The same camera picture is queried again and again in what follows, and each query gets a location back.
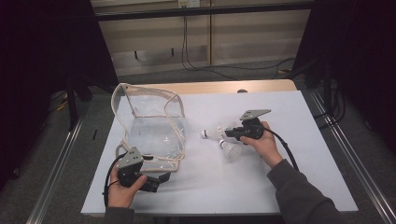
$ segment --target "black metal bar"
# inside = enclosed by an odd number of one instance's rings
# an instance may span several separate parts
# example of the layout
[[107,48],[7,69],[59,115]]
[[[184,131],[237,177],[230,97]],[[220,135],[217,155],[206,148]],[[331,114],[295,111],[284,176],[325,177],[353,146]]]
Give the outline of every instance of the black metal bar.
[[151,11],[96,13],[95,18],[98,21],[122,21],[122,20],[136,20],[136,19],[164,18],[164,17],[304,10],[304,9],[311,9],[312,7],[315,7],[318,4],[319,3],[310,1],[310,2],[233,6],[233,7],[172,8],[172,9],[151,10]]

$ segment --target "gray carpet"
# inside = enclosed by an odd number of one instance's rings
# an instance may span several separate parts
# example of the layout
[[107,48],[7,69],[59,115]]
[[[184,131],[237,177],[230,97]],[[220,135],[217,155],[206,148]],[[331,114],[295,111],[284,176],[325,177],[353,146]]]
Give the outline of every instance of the gray carpet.
[[[274,63],[276,62],[243,63],[238,66],[253,68]],[[279,66],[279,69],[291,68],[291,65],[292,62],[287,62]],[[238,80],[268,79],[274,76],[276,67],[267,70],[217,68],[216,71]],[[230,79],[208,71],[177,70],[120,77],[119,80],[132,84],[145,84]],[[319,114],[310,96],[312,90],[306,90],[304,87],[304,77],[298,77],[295,83],[298,89],[302,90],[312,114]],[[92,92],[94,96],[89,103],[89,111],[83,120],[77,141],[70,152],[43,223],[103,222],[101,218],[87,217],[80,213],[113,120],[110,95],[95,88]],[[50,114],[45,129],[21,167],[21,177],[9,180],[0,192],[0,223],[26,222],[63,146],[67,136],[68,121],[67,108]],[[391,181],[396,177],[395,156],[387,149],[380,136],[366,128],[364,117],[347,99],[346,116],[340,122],[340,126],[368,172],[383,190],[391,205],[396,207],[396,183]],[[384,223],[330,130],[323,129],[321,132],[360,209],[357,213],[344,214],[346,220],[349,223]],[[167,223],[283,223],[280,216],[173,217],[155,220],[152,217],[136,217],[136,223],[165,223],[166,221]]]

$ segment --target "sleeve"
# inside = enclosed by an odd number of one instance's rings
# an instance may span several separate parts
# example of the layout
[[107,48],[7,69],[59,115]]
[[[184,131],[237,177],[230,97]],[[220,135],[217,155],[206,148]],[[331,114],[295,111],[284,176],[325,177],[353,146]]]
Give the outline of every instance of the sleeve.
[[286,223],[346,223],[330,198],[283,160],[268,173]]
[[105,224],[133,224],[134,209],[107,207],[105,213]]

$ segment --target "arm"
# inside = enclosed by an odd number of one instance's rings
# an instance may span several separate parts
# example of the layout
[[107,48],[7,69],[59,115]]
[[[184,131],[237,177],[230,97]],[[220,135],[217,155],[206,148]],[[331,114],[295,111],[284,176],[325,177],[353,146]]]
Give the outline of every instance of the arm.
[[105,224],[134,223],[134,210],[129,207],[134,200],[134,195],[146,183],[147,177],[140,176],[131,187],[125,188],[120,185],[117,177],[117,168],[114,166],[110,175],[111,186],[108,190],[108,207],[105,213]]
[[[266,122],[262,125],[269,129]],[[287,223],[346,223],[332,200],[283,160],[272,134],[264,132],[258,140],[241,137],[241,141],[253,146],[271,167],[268,178],[276,188],[276,200]]]

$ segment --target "transparent pouch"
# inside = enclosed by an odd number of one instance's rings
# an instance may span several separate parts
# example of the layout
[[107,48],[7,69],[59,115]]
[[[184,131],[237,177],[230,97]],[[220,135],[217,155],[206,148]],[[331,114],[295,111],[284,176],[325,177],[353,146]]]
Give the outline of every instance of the transparent pouch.
[[177,171],[185,155],[185,115],[175,92],[121,83],[111,107],[123,129],[116,156],[120,148],[136,147],[145,158],[141,172]]

